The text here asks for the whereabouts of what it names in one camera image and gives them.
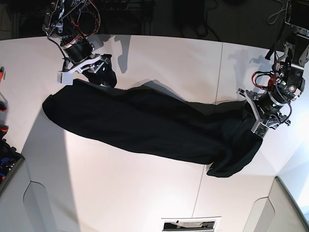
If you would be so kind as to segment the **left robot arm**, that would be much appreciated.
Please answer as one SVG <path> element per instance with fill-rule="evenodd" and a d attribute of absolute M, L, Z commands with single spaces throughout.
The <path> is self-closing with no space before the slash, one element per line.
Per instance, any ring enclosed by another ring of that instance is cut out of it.
<path fill-rule="evenodd" d="M 305 89 L 303 78 L 309 60 L 309 2 L 289 0 L 284 22 L 276 40 L 265 56 L 274 58 L 272 70 L 256 71 L 251 76 L 253 85 L 263 93 L 239 89 L 250 105 L 255 123 L 252 132 L 263 137 L 268 129 L 281 124 L 290 125 L 289 115 L 280 110 L 298 99 Z"/>

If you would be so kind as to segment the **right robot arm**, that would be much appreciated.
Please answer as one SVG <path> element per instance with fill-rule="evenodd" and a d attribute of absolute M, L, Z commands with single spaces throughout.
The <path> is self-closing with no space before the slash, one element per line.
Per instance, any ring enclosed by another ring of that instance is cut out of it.
<path fill-rule="evenodd" d="M 96 54 L 89 36 L 99 32 L 101 17 L 92 0 L 57 0 L 51 3 L 42 26 L 47 40 L 55 43 L 63 56 L 57 81 L 73 84 L 74 73 L 84 75 L 95 85 L 114 88 L 116 74 L 110 54 Z"/>

